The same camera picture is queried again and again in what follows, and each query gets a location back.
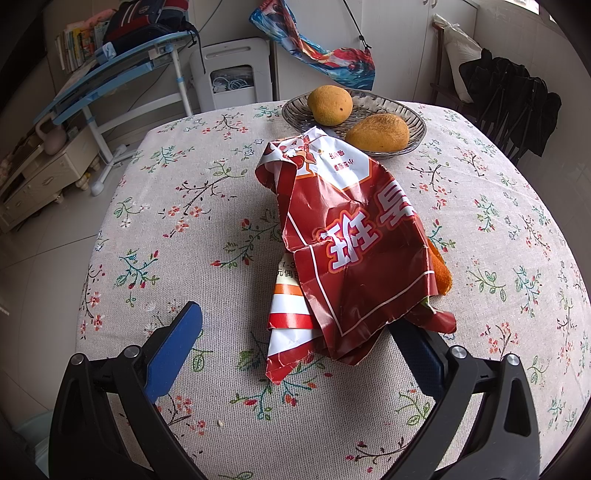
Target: white door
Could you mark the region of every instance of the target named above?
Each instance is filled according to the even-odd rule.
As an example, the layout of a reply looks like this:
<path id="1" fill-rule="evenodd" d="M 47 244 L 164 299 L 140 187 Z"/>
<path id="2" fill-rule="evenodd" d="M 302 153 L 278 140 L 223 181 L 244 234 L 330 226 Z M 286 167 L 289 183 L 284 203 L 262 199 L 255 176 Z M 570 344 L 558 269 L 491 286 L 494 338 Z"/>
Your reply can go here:
<path id="1" fill-rule="evenodd" d="M 373 47 L 375 63 L 373 93 L 412 101 L 431 10 L 429 2 L 363 0 L 362 31 Z"/>
<path id="2" fill-rule="evenodd" d="M 466 0 L 429 0 L 430 12 L 427 22 L 427 33 L 423 49 L 423 60 L 418 75 L 417 90 L 414 101 L 429 103 L 431 98 L 431 83 L 435 81 L 435 66 L 437 63 L 437 31 L 431 26 L 433 15 L 438 14 L 452 24 L 460 24 L 460 28 L 471 37 L 474 37 L 476 26 L 477 6 Z M 447 59 L 447 53 L 443 50 L 441 63 L 441 85 L 453 87 L 452 70 Z M 437 99 L 442 103 L 442 95 Z"/>

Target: blue desk frame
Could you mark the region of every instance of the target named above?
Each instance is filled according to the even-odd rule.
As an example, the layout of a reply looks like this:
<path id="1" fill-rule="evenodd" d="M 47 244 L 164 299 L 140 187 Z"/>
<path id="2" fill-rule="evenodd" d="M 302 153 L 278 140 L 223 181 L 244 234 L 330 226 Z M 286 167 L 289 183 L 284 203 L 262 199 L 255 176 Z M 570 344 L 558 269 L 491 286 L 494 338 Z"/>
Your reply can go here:
<path id="1" fill-rule="evenodd" d="M 71 85 L 64 92 L 57 95 L 35 118 L 34 123 L 36 124 L 44 115 L 52 112 L 54 115 L 53 123 L 60 125 L 74 114 L 80 111 L 84 113 L 86 122 L 106 162 L 106 166 L 99 180 L 96 184 L 93 184 L 93 194 L 98 195 L 102 191 L 104 181 L 113 165 L 131 157 L 135 153 L 135 150 L 127 151 L 126 146 L 122 145 L 118 147 L 116 155 L 113 155 L 102 135 L 104 132 L 171 103 L 182 102 L 186 116 L 193 114 L 178 59 L 178 48 L 190 40 L 191 35 L 188 32 L 172 33 L 158 37 L 121 55 L 117 55 L 114 59 L 109 60 L 84 75 L 74 85 Z M 95 118 L 89 108 L 92 102 L 131 80 L 141 77 L 159 67 L 169 65 L 170 61 L 173 62 L 174 70 L 176 71 L 178 93 L 173 93 L 172 95 L 145 103 L 105 122 L 101 126 L 96 124 Z"/>

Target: blue gripper pad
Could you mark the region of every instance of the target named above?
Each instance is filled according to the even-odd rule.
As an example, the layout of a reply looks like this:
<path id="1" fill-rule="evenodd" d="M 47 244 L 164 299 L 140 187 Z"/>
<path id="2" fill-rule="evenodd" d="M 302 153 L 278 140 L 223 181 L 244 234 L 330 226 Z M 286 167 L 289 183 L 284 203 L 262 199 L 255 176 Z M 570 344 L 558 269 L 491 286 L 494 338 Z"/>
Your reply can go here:
<path id="1" fill-rule="evenodd" d="M 195 344 L 203 327 L 201 307 L 197 303 L 187 303 L 171 326 L 172 331 L 148 364 L 144 391 L 152 403 L 168 394 Z"/>
<path id="2" fill-rule="evenodd" d="M 445 370 L 426 332 L 405 319 L 390 323 L 388 329 L 423 394 L 439 401 L 445 393 Z"/>

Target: metal screw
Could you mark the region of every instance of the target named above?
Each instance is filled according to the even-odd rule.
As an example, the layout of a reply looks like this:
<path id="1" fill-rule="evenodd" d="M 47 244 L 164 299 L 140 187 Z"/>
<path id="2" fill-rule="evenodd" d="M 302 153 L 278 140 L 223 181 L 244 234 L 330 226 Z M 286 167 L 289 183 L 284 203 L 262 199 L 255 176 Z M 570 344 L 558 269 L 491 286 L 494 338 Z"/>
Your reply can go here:
<path id="1" fill-rule="evenodd" d="M 456 358 L 466 358 L 467 354 L 468 352 L 466 352 L 464 347 L 457 345 L 452 347 L 452 355 Z"/>
<path id="2" fill-rule="evenodd" d="M 139 355 L 139 347 L 137 345 L 130 345 L 125 350 L 123 350 L 123 354 L 127 358 L 135 358 Z"/>
<path id="3" fill-rule="evenodd" d="M 72 365 L 80 365 L 83 361 L 84 355 L 82 355 L 81 353 L 75 353 L 74 355 L 72 355 L 72 358 L 70 358 L 70 363 Z"/>
<path id="4" fill-rule="evenodd" d="M 514 353 L 509 353 L 505 358 L 511 365 L 519 365 L 519 357 Z"/>

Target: black string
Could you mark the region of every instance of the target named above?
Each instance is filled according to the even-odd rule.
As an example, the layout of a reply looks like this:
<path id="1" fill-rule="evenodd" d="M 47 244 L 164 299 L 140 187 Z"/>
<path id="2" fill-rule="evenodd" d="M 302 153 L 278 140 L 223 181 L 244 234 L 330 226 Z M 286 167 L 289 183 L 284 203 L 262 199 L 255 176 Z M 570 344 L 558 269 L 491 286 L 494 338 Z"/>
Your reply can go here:
<path id="1" fill-rule="evenodd" d="M 365 37 L 362 35 L 361 30 L 359 29 L 359 26 L 357 24 L 357 20 L 355 20 L 355 17 L 353 16 L 353 12 L 349 8 L 349 5 L 347 5 L 347 1 L 346 0 L 343 0 L 343 3 L 347 7 L 347 12 L 349 12 L 349 15 L 351 16 L 351 19 L 353 19 L 353 23 L 355 24 L 355 28 L 357 28 L 357 31 L 359 32 L 359 39 L 361 40 L 361 42 L 363 42 L 363 46 L 366 49 L 367 48 L 371 48 L 369 45 L 367 45 L 367 43 L 365 43 Z"/>

